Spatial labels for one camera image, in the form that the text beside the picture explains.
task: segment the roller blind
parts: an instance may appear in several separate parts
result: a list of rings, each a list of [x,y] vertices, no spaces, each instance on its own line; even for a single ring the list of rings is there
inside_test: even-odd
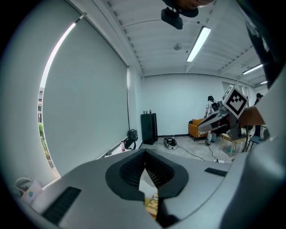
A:
[[[126,137],[126,74],[112,47],[80,20],[55,56],[43,95],[45,137],[61,176]]]

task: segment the floor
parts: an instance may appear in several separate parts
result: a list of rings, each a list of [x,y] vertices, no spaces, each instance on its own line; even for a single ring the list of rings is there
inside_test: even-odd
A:
[[[210,145],[210,149],[214,155],[213,157],[210,149],[204,145],[206,138],[197,139],[196,141],[194,141],[193,138],[190,138],[188,136],[175,137],[175,139],[178,143],[178,146],[185,148],[188,152],[192,153],[193,155],[199,156],[206,161],[214,161],[215,160],[214,157],[217,157],[218,160],[222,160],[225,163],[232,163],[232,159],[234,159],[237,153],[239,153],[241,144],[241,143],[237,144],[236,150],[232,152],[232,157],[230,158],[229,154],[231,150],[231,142],[225,140],[223,143],[223,147],[220,150],[219,148],[222,143],[222,138],[221,136],[217,136],[215,142]],[[166,146],[163,144],[163,142],[164,138],[159,138],[158,141],[155,142],[153,145],[142,144],[141,148],[156,149],[162,152],[175,154],[181,157],[188,157],[201,160],[200,158],[189,154],[183,148],[177,148],[176,150],[167,149]],[[155,188],[155,185],[153,184],[146,170],[144,170],[144,172],[142,173],[139,190],[144,192],[145,196],[149,198],[152,197],[154,193],[157,193],[157,189]]]

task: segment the person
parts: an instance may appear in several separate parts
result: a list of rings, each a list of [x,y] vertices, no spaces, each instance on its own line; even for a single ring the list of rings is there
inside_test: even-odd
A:
[[[212,105],[216,101],[214,100],[214,97],[211,95],[207,98],[207,106],[206,106],[206,115],[205,118],[208,117],[210,114],[214,113],[214,109]],[[209,146],[211,143],[215,142],[216,134],[212,131],[208,131],[207,138],[206,138],[206,145]]]
[[[263,95],[261,95],[260,93],[256,94],[256,101],[254,103],[254,105],[256,105],[261,99],[262,99]],[[261,125],[256,125],[255,126],[255,132],[253,136],[257,136],[260,137],[260,132],[261,132]]]

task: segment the ceiling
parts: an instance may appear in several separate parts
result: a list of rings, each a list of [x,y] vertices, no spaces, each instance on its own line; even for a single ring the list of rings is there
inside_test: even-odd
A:
[[[263,68],[242,75],[260,61],[235,0],[217,0],[199,8],[195,18],[181,16],[182,30],[161,20],[160,12],[166,8],[162,0],[91,1],[124,43],[142,76],[196,73],[238,79],[253,86],[265,81]],[[72,2],[77,5],[80,0]],[[211,28],[211,33],[194,61],[188,63],[202,26]],[[178,51],[173,48],[177,43],[181,46]]]

